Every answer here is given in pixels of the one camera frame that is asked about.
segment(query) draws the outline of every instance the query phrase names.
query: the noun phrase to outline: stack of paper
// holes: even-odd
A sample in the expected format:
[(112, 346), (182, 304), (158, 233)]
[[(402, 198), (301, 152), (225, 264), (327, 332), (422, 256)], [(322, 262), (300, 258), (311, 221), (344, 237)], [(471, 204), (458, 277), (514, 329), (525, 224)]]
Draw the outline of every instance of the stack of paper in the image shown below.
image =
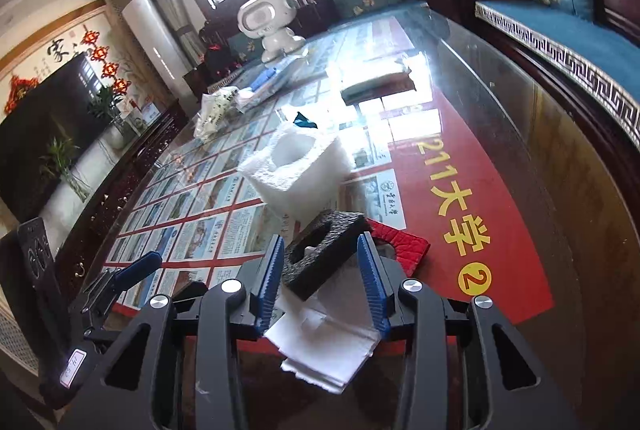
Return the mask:
[(342, 393), (380, 340), (353, 258), (306, 302), (283, 287), (276, 306), (285, 314), (265, 336), (287, 357), (282, 370), (333, 394)]

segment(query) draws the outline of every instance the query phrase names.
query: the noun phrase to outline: drawer handle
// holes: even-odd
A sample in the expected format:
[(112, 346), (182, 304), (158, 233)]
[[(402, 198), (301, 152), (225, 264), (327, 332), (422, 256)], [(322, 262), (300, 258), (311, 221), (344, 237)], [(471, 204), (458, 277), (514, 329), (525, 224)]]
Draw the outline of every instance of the drawer handle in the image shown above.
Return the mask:
[(82, 278), (84, 276), (84, 264), (80, 262), (78, 266), (80, 266), (80, 269), (82, 270), (82, 274), (75, 272), (74, 275), (76, 276), (76, 278)]

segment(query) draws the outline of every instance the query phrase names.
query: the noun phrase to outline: silver screw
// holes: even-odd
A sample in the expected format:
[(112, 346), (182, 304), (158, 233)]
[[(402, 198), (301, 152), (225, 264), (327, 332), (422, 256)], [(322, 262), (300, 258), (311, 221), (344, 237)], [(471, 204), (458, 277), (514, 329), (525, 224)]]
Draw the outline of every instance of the silver screw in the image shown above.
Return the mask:
[(494, 305), (494, 301), (485, 295), (476, 296), (476, 298), (474, 298), (474, 302), (481, 309), (488, 309)]
[(409, 280), (405, 280), (404, 282), (402, 282), (402, 288), (412, 293), (415, 293), (417, 291), (420, 291), (420, 289), (422, 289), (422, 283), (416, 279), (410, 278)]
[(235, 293), (236, 291), (240, 291), (241, 287), (242, 283), (235, 278), (232, 278), (231, 280), (225, 280), (222, 283), (222, 291), (224, 291), (225, 293)]
[(169, 299), (164, 295), (156, 295), (149, 301), (153, 309), (162, 309), (168, 303)]

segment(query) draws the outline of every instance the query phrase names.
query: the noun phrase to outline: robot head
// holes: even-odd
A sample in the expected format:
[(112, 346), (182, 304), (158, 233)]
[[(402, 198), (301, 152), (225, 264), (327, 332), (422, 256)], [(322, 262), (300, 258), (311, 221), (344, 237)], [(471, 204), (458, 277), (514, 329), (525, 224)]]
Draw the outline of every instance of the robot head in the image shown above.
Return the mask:
[(249, 38), (271, 35), (296, 17), (295, 0), (250, 0), (238, 11), (238, 27)]

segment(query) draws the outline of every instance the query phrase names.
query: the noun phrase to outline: white label sticker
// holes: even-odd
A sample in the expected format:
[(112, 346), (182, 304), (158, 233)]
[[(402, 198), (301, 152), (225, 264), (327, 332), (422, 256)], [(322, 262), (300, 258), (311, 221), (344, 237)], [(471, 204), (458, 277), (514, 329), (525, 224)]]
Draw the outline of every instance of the white label sticker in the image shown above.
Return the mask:
[(80, 370), (80, 366), (82, 365), (82, 362), (84, 362), (85, 357), (86, 352), (84, 352), (84, 350), (74, 350), (71, 358), (69, 358), (69, 362), (66, 364), (65, 371), (60, 375), (60, 384), (67, 388), (71, 388), (71, 383), (78, 373), (78, 370)]

